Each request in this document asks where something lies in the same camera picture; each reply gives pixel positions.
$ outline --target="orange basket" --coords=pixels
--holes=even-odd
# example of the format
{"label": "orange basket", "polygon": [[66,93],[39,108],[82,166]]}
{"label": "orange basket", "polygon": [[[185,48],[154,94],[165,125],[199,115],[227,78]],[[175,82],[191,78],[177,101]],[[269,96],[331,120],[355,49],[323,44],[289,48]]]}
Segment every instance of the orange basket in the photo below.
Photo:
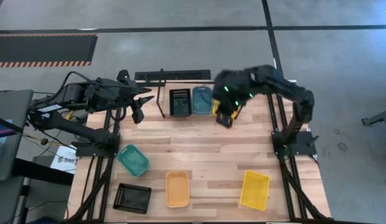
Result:
{"label": "orange basket", "polygon": [[167,205],[170,208],[189,204],[189,178],[185,171],[170,171],[166,175]]}
{"label": "orange basket", "polygon": [[240,203],[250,208],[265,211],[269,182],[268,176],[246,170]]}

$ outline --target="teal basket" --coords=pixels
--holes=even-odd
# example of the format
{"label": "teal basket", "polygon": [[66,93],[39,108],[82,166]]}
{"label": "teal basket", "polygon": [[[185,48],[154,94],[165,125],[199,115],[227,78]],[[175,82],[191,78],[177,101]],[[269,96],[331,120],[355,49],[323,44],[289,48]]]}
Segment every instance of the teal basket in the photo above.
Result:
{"label": "teal basket", "polygon": [[139,177],[149,168],[149,159],[134,145],[127,145],[118,153],[117,159],[133,177]]}

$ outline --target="wooden tabletop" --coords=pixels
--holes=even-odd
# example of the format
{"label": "wooden tabletop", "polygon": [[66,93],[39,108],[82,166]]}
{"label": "wooden tabletop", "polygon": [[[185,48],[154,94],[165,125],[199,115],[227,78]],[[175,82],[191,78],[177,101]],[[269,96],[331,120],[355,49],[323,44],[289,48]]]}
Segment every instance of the wooden tabletop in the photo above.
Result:
{"label": "wooden tabletop", "polygon": [[[134,144],[149,159],[150,168],[141,177],[134,178],[115,160],[111,173],[110,192],[105,222],[219,222],[219,221],[287,221],[285,193],[281,181],[279,162],[273,153],[270,133],[273,130],[266,96],[257,95],[247,103],[232,129],[215,123],[214,116],[188,118],[169,117],[169,90],[193,88],[200,84],[167,82],[161,87],[160,105],[156,99],[143,106],[145,119],[134,124],[128,108],[127,117],[121,122],[120,150]],[[157,95],[157,88],[151,93]],[[285,100],[288,119],[292,104]],[[87,126],[103,127],[105,113],[88,117]],[[296,156],[302,189],[320,212],[329,216],[329,208],[318,166],[308,156]],[[74,214],[80,206],[85,179],[91,157],[78,160],[77,170],[68,201],[68,209]],[[92,189],[95,164],[92,166],[86,196]],[[190,202],[183,208],[166,205],[166,173],[184,170],[189,176]],[[265,211],[239,204],[244,173],[252,170],[270,177],[270,189]],[[119,183],[152,188],[148,212],[145,215],[113,209]],[[296,216],[299,207],[291,189]],[[101,192],[98,194],[94,218],[98,217]]]}

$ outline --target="orange striped tape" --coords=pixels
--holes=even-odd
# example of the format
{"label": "orange striped tape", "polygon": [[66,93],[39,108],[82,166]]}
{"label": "orange striped tape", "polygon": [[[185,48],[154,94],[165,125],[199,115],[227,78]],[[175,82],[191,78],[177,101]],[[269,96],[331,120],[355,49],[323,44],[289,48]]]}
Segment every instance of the orange striped tape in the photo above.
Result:
{"label": "orange striped tape", "polygon": [[0,68],[89,66],[91,62],[0,62]]}
{"label": "orange striped tape", "polygon": [[0,34],[0,37],[65,37],[65,36],[98,36],[98,34]]}

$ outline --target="gray floor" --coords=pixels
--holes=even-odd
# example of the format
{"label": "gray floor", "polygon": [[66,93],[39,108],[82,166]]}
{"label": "gray floor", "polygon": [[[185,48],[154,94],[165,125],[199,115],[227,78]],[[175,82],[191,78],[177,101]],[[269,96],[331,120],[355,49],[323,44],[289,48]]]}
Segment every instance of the gray floor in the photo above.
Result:
{"label": "gray floor", "polygon": [[[386,0],[268,2],[274,26],[386,24]],[[235,25],[264,26],[261,1],[4,0],[0,7],[0,30]],[[316,98],[310,127],[320,135],[316,145],[332,216],[386,223],[386,127],[360,122],[386,106],[386,30],[275,35],[285,77],[297,79]],[[264,63],[273,63],[267,31],[99,34],[91,66],[0,68],[0,90],[55,91],[70,70],[115,78],[124,68],[131,74],[211,69],[214,77],[223,68]],[[18,156],[32,159],[41,152],[23,141]],[[53,207],[29,219],[49,211]]]}

